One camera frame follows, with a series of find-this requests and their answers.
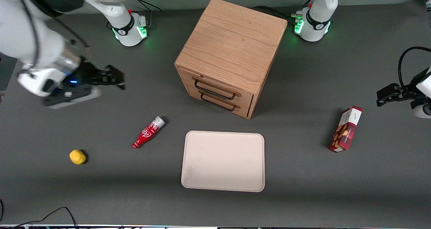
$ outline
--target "red box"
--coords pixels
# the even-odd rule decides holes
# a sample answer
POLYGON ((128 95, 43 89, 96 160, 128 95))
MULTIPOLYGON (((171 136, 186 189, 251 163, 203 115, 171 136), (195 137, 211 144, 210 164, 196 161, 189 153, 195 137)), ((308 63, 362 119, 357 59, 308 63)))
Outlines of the red box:
POLYGON ((343 112, 329 150, 340 152, 349 149, 361 114, 362 108, 357 106, 352 106, 343 112))

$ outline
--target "wooden box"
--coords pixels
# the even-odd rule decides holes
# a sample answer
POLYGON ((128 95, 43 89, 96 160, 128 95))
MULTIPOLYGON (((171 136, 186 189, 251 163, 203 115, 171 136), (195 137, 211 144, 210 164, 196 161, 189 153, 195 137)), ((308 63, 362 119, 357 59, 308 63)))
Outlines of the wooden box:
POLYGON ((287 24, 211 0, 175 61, 188 94, 251 118, 287 24))

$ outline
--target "yellow sponge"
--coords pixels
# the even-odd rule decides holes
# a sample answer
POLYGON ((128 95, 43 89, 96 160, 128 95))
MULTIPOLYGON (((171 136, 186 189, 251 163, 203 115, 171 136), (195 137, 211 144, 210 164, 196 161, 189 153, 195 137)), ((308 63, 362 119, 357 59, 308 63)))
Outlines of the yellow sponge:
POLYGON ((73 150, 69 154, 70 159, 74 164, 81 165, 82 163, 85 163, 85 155, 80 150, 73 150))

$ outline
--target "drawer handle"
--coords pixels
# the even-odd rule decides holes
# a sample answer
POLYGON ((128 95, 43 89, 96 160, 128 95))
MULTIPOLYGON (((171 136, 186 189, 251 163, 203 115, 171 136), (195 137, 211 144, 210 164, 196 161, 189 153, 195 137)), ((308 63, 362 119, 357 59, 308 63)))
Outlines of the drawer handle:
POLYGON ((232 95, 232 97, 226 97, 226 96, 224 96, 224 95, 217 94, 216 92, 213 92, 213 91, 208 90, 208 89, 206 89, 206 88, 199 87, 199 86, 197 85, 197 82, 199 82, 199 80, 197 80, 197 79, 196 79, 196 81, 194 81, 194 86, 195 86, 197 89, 200 89, 200 90, 202 90, 202 91, 204 91, 204 92, 207 92, 207 93, 209 93, 209 94, 212 94, 212 95, 214 95, 214 96, 217 96, 217 97, 220 97, 220 98, 224 98, 224 99, 227 99, 227 100, 232 100, 232 99, 234 99, 234 98, 235 98, 235 93, 232 95))
POLYGON ((219 108, 222 108, 222 109, 224 109, 224 110, 227 110, 227 111, 232 112, 232 111, 234 111, 234 110, 235 110, 235 108, 236 108, 236 106, 234 105, 234 107, 233 107, 232 109, 228 109, 228 108, 223 107, 223 106, 221 106, 221 105, 219 105, 219 104, 217 104, 217 103, 214 103, 214 102, 211 102, 211 101, 209 101, 209 100, 207 100, 207 99, 204 99, 204 98, 203 98, 203 95, 204 95, 204 93, 200 93, 200 99, 201 99, 202 101, 205 101, 205 102, 207 102, 207 103, 210 103, 210 104, 212 104, 212 105, 215 105, 215 106, 217 106, 217 107, 219 107, 219 108))

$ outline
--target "plastic tray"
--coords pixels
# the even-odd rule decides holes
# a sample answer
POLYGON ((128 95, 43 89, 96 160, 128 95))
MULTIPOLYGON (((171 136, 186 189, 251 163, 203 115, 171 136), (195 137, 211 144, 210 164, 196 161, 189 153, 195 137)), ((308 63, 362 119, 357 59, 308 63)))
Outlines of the plastic tray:
POLYGON ((260 192, 265 187, 264 150, 260 134, 190 131, 181 183, 188 189, 260 192))

